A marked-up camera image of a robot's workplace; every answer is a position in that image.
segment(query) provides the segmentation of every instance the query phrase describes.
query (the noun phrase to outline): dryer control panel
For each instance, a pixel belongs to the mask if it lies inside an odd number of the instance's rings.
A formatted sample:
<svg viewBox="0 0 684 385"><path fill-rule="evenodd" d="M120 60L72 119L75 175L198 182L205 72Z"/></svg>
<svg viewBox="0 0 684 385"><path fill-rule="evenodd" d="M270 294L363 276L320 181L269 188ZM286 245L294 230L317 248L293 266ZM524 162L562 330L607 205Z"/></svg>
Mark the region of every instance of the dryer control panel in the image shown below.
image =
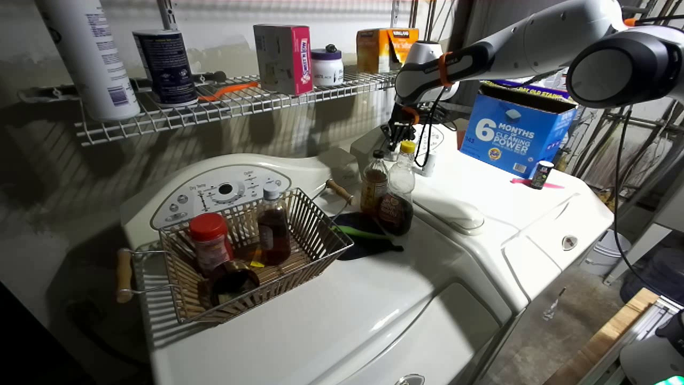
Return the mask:
<svg viewBox="0 0 684 385"><path fill-rule="evenodd" d="M166 197L150 224L161 229L205 212L259 199L266 184L275 184L284 191L290 188L292 181L278 171L255 164L232 164L206 171Z"/></svg>

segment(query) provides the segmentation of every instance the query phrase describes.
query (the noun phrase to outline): blue box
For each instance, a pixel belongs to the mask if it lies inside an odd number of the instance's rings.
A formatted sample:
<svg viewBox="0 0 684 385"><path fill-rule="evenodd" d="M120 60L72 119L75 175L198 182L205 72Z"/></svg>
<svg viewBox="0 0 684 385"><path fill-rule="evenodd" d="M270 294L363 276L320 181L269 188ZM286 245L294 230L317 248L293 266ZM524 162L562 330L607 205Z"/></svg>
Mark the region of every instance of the blue box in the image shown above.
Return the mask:
<svg viewBox="0 0 684 385"><path fill-rule="evenodd" d="M577 104L483 84L461 152L523 178L551 162L573 122Z"/></svg>

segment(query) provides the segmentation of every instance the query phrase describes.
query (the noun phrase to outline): white spray can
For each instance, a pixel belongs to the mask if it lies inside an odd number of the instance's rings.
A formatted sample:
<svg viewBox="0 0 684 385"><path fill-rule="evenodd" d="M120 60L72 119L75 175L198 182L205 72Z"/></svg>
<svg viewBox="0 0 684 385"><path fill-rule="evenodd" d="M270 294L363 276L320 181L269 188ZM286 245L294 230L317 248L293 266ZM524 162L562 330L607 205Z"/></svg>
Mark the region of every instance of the white spray can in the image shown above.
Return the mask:
<svg viewBox="0 0 684 385"><path fill-rule="evenodd" d="M140 112L100 0L36 0L88 115L119 121Z"/></svg>

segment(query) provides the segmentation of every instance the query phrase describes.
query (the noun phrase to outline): glass bottle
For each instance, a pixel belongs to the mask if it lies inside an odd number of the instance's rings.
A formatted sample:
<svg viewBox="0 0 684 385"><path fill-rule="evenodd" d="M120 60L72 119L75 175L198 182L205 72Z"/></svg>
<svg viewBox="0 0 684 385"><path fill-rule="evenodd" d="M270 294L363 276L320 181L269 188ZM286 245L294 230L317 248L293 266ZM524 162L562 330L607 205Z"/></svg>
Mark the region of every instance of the glass bottle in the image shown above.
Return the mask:
<svg viewBox="0 0 684 385"><path fill-rule="evenodd" d="M397 162L389 169L388 192L378 206L378 222L390 234L404 235L411 228L413 200L411 192L416 186L413 175L413 154L416 144L404 140L399 146Z"/></svg>
<svg viewBox="0 0 684 385"><path fill-rule="evenodd" d="M383 150L373 151L373 162L363 170L363 187L361 188L361 211L375 215L378 202L387 193L387 166L384 163Z"/></svg>
<svg viewBox="0 0 684 385"><path fill-rule="evenodd" d="M257 208L256 222L259 225L261 262L269 266L285 262L291 252L287 209L275 184L264 186L263 201Z"/></svg>

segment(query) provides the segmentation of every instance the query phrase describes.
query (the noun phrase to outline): washing machine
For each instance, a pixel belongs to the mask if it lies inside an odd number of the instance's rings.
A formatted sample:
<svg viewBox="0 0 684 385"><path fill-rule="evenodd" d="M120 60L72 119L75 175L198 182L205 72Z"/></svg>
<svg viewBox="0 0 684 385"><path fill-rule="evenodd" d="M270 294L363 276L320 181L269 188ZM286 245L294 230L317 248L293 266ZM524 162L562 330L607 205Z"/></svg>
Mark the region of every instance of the washing machine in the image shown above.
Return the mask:
<svg viewBox="0 0 684 385"><path fill-rule="evenodd" d="M132 197L121 223L137 251L158 249L158 229L261 197L274 183L310 197L333 178L359 191L356 158L231 154L195 163ZM335 214L344 201L315 203ZM414 218L403 252L333 262L319 277L220 325L178 324L168 289L140 297L158 384L468 384L513 316L481 256ZM163 258L135 264L138 290L168 284Z"/></svg>
<svg viewBox="0 0 684 385"><path fill-rule="evenodd" d="M423 126L416 125L419 141ZM418 161L427 150L426 130ZM352 144L364 167L384 137L374 129ZM514 314L520 314L612 224L613 214L580 179L553 170L560 188L535 190L511 173L457 150L456 132L433 125L430 176L416 175L415 215L474 256Z"/></svg>

